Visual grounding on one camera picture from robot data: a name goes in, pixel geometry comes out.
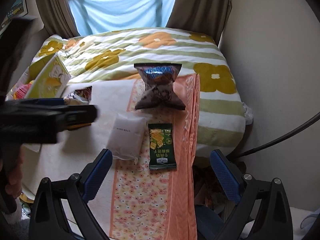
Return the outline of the person's left hand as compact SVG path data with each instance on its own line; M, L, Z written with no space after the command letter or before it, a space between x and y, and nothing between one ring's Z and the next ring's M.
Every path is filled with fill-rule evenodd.
M18 198L22 193L23 162L24 153L20 150L16 160L16 165L8 174L8 183L5 186L6 193L14 199Z

